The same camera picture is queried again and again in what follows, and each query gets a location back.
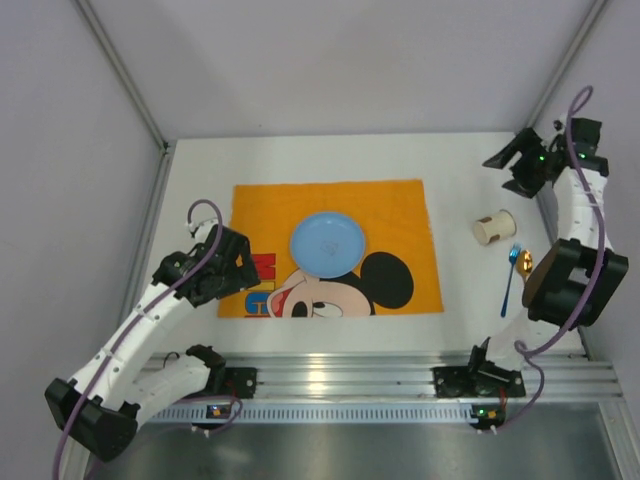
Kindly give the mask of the blue plastic plate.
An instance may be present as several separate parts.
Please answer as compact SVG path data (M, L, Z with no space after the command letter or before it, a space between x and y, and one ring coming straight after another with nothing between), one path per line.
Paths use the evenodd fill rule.
M295 227L289 250L301 271L318 278L337 278L353 271L364 258L366 237L351 217L319 212Z

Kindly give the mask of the orange cartoon mouse placemat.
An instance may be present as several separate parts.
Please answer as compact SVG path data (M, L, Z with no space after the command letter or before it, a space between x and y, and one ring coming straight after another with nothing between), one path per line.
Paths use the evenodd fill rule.
M303 271L291 237L307 217L336 212L365 237L363 258L338 278ZM246 235L260 284L222 300L221 318L347 318L444 310L419 180L238 185L230 225Z

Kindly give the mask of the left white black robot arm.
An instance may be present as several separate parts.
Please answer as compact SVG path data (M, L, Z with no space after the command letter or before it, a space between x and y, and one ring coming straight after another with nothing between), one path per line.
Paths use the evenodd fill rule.
M226 360L194 345L150 375L143 367L164 339L197 308L259 284L250 241L226 226L205 222L187 253L166 256L125 322L70 379L54 379L45 399L56 425L102 462L120 456L139 428L190 395L216 396Z

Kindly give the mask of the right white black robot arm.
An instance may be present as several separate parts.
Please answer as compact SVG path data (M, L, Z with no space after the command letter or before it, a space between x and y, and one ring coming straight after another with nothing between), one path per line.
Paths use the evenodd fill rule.
M522 197L550 185L558 213L557 238L524 284L522 313L471 352L466 370L476 381L512 385L525 360L568 331L593 325L628 271L628 258L614 252L606 233L609 164L596 153L601 126L587 118L557 120L549 140L527 127L484 163L509 168L503 187Z

